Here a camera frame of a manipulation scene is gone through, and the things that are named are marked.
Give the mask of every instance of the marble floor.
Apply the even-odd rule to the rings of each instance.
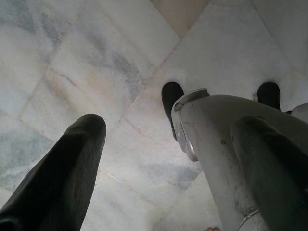
[[[185,36],[160,13],[170,2],[0,1],[0,205],[70,124],[96,113],[107,139],[82,230],[221,227],[199,163],[172,137],[162,86],[253,99],[275,80],[287,110],[308,101],[307,76],[249,0],[200,0]]]

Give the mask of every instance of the black shoe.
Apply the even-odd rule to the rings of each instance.
[[[175,101],[178,100],[183,95],[184,95],[183,89],[176,82],[169,82],[163,86],[162,101],[163,101],[165,113],[170,121],[173,137],[175,138],[175,140],[177,140],[177,137],[175,135],[175,131],[174,131],[173,123],[172,123],[171,110],[172,110],[172,107]]]
[[[258,102],[280,111],[280,89],[276,83],[263,83],[257,91]]]

